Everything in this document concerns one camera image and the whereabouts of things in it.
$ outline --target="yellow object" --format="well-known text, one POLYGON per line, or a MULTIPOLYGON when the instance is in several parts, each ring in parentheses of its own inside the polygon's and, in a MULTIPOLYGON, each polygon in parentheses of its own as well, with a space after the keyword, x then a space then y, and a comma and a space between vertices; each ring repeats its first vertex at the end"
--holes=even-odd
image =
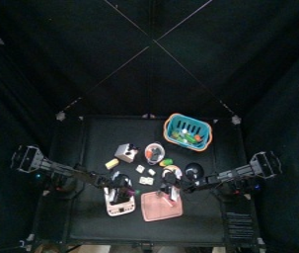
POLYGON ((120 165, 120 159, 113 159, 112 161, 109 161, 108 163, 106 163, 106 167, 108 167, 108 169, 110 170, 110 169, 113 169, 116 166, 118 166, 120 165))

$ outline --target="black enclosure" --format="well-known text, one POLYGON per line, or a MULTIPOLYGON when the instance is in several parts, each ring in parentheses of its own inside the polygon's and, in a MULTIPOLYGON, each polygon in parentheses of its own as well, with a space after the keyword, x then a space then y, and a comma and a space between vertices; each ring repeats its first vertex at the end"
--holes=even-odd
MULTIPOLYGON (((2 0, 0 39, 5 252, 23 251, 19 241, 41 210, 41 181, 10 170, 18 146, 37 144, 61 162, 89 165, 82 147, 89 152, 96 144, 74 144, 85 139, 82 122, 89 134, 92 119, 108 121, 96 128, 104 134, 109 121, 126 127, 142 119, 157 134, 173 113, 208 119, 220 139, 236 130, 205 152, 209 158, 218 152, 224 167, 244 165, 263 150, 279 155, 284 174, 255 199, 260 236, 269 252, 299 252, 299 1, 2 0), (242 119, 237 126, 233 117, 242 119)), ((39 226, 51 237, 57 228, 46 223, 39 226)))

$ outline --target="cable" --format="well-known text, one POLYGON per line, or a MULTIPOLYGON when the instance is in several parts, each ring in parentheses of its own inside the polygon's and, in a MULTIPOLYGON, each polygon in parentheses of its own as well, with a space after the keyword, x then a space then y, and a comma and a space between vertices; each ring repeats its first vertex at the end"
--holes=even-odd
MULTIPOLYGON (((94 89, 122 69, 122 68, 125 68, 125 66, 126 65, 129 65, 129 63, 149 49, 150 47, 148 46, 148 47, 145 47, 145 49, 142 49, 133 57, 132 57, 132 59, 129 59, 113 72, 112 72, 112 74, 109 74, 108 76, 106 76, 106 78, 105 79, 102 79, 97 84, 96 84, 96 86, 92 88, 92 89, 89 89, 89 91, 86 92, 86 96, 94 91, 94 89)), ((79 98, 77 98, 70 104, 69 104, 69 106, 66 106, 65 107, 65 109, 62 110, 62 112, 66 112, 81 100, 82 100, 84 98, 82 97, 79 97, 79 98)))
POLYGON ((145 30, 137 25, 137 23, 125 15, 125 13, 117 8, 110 1, 105 0, 105 2, 113 7, 113 9, 130 21, 130 23, 144 32, 145 35, 150 36, 145 30))
POLYGON ((220 103, 222 104, 222 106, 229 110, 229 112, 236 115, 236 112, 230 109, 230 107, 228 106, 228 104, 217 97, 217 95, 213 93, 213 91, 209 89, 209 87, 204 84, 204 82, 197 78, 197 76, 192 73, 192 71, 185 67, 185 65, 178 61, 178 59, 173 56, 173 54, 168 51, 168 49, 162 46, 161 43, 158 43, 158 41, 153 40, 156 42, 156 44, 162 48, 162 50, 166 52, 166 54, 174 59, 174 61, 177 62, 177 64, 185 69, 185 71, 190 74, 190 76, 194 78, 194 80, 206 88, 208 92, 210 93, 210 95, 220 101, 220 103))
POLYGON ((213 0, 208 1, 158 39, 164 39, 210 3, 213 0))

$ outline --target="green vegetable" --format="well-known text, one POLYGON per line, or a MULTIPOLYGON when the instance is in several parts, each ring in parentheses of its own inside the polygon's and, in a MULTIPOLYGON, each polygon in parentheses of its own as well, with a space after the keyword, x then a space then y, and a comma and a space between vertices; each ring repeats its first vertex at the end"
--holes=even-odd
POLYGON ((188 140, 192 144, 196 144, 196 143, 197 143, 196 138, 194 138, 190 134, 186 134, 186 135, 185 135, 185 138, 186 138, 186 140, 188 140))

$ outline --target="small box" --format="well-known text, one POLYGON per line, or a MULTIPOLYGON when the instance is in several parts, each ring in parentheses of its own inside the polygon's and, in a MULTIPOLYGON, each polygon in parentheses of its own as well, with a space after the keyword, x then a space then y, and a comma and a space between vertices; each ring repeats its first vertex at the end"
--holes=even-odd
POLYGON ((146 167, 144 165, 140 165, 137 170, 138 170, 140 173, 144 173, 145 170, 146 170, 146 167))
POLYGON ((152 178, 152 177, 142 177, 141 178, 141 184, 144 184, 144 185, 153 185, 154 184, 154 178, 152 178))
POLYGON ((130 144, 124 144, 120 146, 116 157, 122 159, 124 161, 132 163, 134 162, 136 155, 138 154, 138 150, 132 148, 130 144))
POLYGON ((149 169, 149 173, 154 176, 156 172, 153 169, 149 169))

